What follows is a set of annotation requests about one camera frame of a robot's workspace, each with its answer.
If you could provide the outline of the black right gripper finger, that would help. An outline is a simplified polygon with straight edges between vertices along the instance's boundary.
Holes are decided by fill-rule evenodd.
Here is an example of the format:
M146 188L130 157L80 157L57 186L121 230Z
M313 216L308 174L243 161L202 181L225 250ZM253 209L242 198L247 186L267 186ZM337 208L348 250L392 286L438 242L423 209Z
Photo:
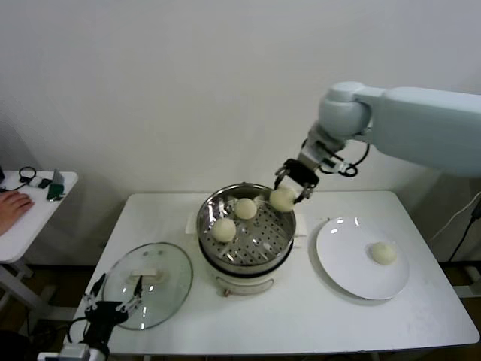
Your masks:
M309 199L312 196L314 189L314 184L305 183L303 185L302 191L296 196L293 202L295 204L298 204L305 199Z
M281 185L281 182L283 181L284 177L287 176L290 173L290 169L286 166L280 167L276 172L276 179L274 181L274 189L277 190L278 187Z

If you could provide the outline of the bare person hand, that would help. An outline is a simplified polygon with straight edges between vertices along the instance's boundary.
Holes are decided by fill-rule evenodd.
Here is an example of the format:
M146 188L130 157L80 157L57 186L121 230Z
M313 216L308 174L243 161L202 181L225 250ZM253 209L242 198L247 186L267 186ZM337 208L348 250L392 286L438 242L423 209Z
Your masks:
M31 197L18 191L1 193L0 235L5 234L32 206Z

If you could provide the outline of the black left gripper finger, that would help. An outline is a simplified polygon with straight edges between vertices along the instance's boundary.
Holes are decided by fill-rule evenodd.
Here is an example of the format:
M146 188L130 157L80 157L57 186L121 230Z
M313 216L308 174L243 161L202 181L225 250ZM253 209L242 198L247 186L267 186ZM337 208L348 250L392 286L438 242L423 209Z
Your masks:
M128 301L123 302L121 305L117 306L116 311L124 314L131 314L135 309L138 308L142 300L142 291L143 291L142 284L143 284L143 277L140 276L138 278L138 282L135 285L132 297Z
M106 274L104 273L92 286L88 293L83 294L83 302L85 303L85 311L95 309L98 294L104 284Z

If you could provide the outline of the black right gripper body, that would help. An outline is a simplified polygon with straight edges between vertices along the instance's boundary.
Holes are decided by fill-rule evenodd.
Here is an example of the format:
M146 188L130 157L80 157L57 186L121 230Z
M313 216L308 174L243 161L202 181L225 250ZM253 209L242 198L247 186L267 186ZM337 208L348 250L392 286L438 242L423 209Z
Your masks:
M296 159L287 159L283 163L283 169L287 177L302 187L315 188L319 183L319 177L315 171Z

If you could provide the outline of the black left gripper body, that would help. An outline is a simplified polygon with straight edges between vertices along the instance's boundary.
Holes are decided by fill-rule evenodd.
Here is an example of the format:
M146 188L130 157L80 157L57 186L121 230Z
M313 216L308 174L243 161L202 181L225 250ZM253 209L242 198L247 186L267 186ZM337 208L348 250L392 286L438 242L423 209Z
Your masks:
M100 301L89 306L85 311L89 327L83 337L83 342L90 347L99 344L107 345L113 329L129 318L123 310L121 302Z

